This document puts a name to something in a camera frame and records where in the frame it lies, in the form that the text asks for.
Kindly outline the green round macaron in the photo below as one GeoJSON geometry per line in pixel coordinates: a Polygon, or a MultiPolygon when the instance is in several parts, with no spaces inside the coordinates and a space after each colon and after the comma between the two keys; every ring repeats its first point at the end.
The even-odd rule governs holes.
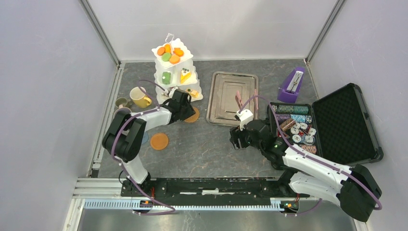
{"type": "Polygon", "coordinates": [[[161,59],[163,62],[169,62],[169,60],[171,59],[172,54],[170,52],[165,52],[162,56],[161,59]]]}

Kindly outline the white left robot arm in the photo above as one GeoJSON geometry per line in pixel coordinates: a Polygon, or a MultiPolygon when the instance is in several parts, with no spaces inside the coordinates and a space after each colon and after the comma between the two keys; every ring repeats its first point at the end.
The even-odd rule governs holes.
{"type": "Polygon", "coordinates": [[[155,127],[184,121],[193,115],[191,96],[185,91],[175,90],[170,99],[154,109],[132,114],[118,112],[114,116],[102,146],[121,166],[139,196],[146,196],[151,191],[151,183],[146,180],[149,172],[138,156],[144,133],[155,127]]]}

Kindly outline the woven rattan coaster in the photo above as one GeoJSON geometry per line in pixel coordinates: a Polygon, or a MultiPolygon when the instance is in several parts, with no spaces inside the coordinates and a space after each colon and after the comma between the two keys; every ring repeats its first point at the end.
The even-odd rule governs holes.
{"type": "Polygon", "coordinates": [[[200,116],[200,112],[196,107],[193,107],[194,110],[194,114],[190,117],[188,117],[187,119],[184,120],[184,122],[187,123],[194,123],[195,121],[198,120],[199,116],[200,116]]]}

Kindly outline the small round orange biscuit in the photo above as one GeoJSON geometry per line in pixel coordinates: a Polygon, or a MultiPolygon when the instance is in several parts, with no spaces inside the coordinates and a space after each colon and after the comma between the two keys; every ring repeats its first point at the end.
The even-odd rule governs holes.
{"type": "Polygon", "coordinates": [[[157,49],[157,55],[162,56],[165,53],[166,53],[166,49],[164,46],[157,49]]]}

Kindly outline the strawberry triangle cake slice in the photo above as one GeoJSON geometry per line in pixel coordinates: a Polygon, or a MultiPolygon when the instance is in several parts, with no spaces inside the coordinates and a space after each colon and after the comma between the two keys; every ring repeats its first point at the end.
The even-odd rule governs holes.
{"type": "Polygon", "coordinates": [[[169,91],[168,91],[168,90],[165,90],[165,91],[163,91],[163,92],[161,93],[161,95],[162,95],[163,97],[169,97],[169,91]]]}

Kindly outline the pink tall mug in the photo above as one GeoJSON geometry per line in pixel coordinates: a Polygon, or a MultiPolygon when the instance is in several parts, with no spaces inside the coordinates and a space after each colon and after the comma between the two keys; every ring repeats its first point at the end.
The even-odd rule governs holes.
{"type": "Polygon", "coordinates": [[[116,116],[118,113],[125,113],[125,114],[130,114],[132,113],[131,109],[128,107],[121,107],[115,110],[114,116],[116,116]]]}

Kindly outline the yellow mug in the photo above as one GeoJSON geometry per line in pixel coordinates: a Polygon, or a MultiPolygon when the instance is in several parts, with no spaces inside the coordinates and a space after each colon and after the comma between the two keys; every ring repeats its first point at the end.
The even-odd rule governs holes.
{"type": "Polygon", "coordinates": [[[152,104],[152,100],[145,92],[144,87],[135,87],[129,93],[131,100],[138,108],[147,108],[152,104]]]}

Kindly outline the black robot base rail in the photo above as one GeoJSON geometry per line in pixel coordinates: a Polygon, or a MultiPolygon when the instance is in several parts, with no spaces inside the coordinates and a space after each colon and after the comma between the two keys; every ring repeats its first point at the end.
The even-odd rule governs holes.
{"type": "Polygon", "coordinates": [[[139,187],[122,181],[122,197],[143,197],[144,205],[233,206],[269,205],[271,198],[295,200],[300,194],[275,178],[155,178],[139,187]]]}

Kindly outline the yellow layered cake slice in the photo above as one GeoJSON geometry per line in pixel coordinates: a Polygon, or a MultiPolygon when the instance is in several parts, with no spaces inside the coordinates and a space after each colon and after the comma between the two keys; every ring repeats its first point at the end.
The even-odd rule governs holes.
{"type": "Polygon", "coordinates": [[[186,91],[192,98],[199,98],[199,96],[200,96],[200,93],[197,90],[188,88],[188,89],[186,89],[186,91]]]}

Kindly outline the stainless steel serving tray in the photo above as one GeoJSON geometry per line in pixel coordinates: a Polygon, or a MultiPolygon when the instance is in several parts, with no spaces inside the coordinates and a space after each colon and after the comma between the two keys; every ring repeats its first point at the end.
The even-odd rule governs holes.
{"type": "Polygon", "coordinates": [[[242,102],[246,102],[259,89],[258,77],[253,74],[217,71],[213,74],[206,120],[212,125],[236,127],[235,118],[240,109],[235,96],[239,92],[242,102]]]}

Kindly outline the round wooden coaster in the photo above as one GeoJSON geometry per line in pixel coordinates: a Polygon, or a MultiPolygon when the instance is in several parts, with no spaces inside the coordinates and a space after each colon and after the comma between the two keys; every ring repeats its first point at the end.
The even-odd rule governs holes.
{"type": "Polygon", "coordinates": [[[150,139],[150,145],[155,150],[163,150],[169,144],[169,138],[164,133],[156,133],[150,139]]]}

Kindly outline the green swiss roll cake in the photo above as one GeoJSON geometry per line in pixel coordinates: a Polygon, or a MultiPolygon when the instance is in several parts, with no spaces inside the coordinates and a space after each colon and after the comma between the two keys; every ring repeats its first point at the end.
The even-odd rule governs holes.
{"type": "Polygon", "coordinates": [[[171,79],[172,79],[172,74],[171,72],[168,71],[164,71],[162,73],[162,83],[164,85],[169,85],[171,83],[171,79]]]}

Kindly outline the yellow kiwi topped cake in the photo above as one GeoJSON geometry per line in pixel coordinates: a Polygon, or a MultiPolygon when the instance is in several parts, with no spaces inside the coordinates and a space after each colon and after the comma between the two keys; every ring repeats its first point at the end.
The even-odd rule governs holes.
{"type": "Polygon", "coordinates": [[[191,77],[191,71],[187,68],[182,68],[180,73],[180,83],[184,84],[191,77]]]}

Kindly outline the small green cup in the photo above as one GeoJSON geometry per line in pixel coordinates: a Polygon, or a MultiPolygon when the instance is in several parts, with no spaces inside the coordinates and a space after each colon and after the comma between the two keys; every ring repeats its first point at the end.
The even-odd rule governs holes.
{"type": "Polygon", "coordinates": [[[122,107],[127,107],[127,108],[129,108],[130,105],[131,105],[131,103],[132,103],[132,100],[131,100],[131,99],[127,99],[127,98],[125,98],[125,97],[119,97],[119,98],[117,98],[116,101],[115,101],[115,106],[116,106],[117,108],[122,108],[122,107]]]}

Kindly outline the orange fish cookie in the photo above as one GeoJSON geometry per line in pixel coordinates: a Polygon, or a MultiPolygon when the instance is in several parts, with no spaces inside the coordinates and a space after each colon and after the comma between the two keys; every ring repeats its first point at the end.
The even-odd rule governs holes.
{"type": "Polygon", "coordinates": [[[184,51],[181,48],[174,48],[173,53],[178,57],[182,57],[184,55],[184,51]]]}

